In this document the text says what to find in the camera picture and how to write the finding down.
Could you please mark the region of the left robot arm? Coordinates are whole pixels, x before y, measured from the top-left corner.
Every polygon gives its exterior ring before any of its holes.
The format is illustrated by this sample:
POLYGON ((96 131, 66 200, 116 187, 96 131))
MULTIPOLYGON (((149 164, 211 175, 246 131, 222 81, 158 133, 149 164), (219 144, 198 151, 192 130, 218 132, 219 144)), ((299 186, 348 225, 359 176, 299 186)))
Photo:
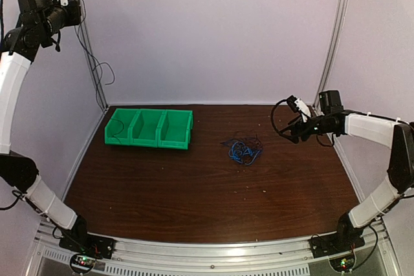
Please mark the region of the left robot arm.
POLYGON ((42 179, 33 159, 12 150, 17 107, 39 49, 60 49, 61 30, 78 26, 79 0, 17 0, 19 17, 1 42, 1 178, 61 232, 60 245, 86 253, 93 247, 86 220, 42 179))

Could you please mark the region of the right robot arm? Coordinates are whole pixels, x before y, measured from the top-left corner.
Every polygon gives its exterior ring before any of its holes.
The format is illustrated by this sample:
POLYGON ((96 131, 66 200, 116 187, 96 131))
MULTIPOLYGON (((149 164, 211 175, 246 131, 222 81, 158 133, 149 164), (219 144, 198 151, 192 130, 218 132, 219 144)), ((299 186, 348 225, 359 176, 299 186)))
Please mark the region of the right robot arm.
POLYGON ((345 251, 375 218, 387 213, 408 190, 413 189, 413 124, 346 109, 337 90, 319 94, 320 113, 316 116, 295 96, 288 97, 287 104, 298 114, 287 127, 288 138, 294 143, 311 136, 333 134, 337 138, 346 136, 363 140, 388 151, 388 167, 383 181, 338 221, 331 244, 336 250, 345 251))

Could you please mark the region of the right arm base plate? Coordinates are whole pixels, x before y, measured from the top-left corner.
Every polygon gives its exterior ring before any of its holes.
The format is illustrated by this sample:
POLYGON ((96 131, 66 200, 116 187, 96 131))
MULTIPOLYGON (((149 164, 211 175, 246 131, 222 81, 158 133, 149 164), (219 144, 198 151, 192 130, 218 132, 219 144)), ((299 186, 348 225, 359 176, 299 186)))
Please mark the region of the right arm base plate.
POLYGON ((315 234, 309 239, 309 245, 312 256, 316 259, 362 247, 365 245, 365 241, 362 237, 357 237, 352 241, 340 241, 337 233, 330 233, 323 236, 315 234))

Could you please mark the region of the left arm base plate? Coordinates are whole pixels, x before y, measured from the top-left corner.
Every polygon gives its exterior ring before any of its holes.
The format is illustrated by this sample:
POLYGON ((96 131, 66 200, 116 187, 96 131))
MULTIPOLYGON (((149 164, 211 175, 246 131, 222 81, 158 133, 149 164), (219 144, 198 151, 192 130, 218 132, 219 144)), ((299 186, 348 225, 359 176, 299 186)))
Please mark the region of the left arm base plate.
POLYGON ((85 238, 64 235, 60 238, 59 247, 96 259, 111 259, 115 243, 115 239, 92 234, 85 238))

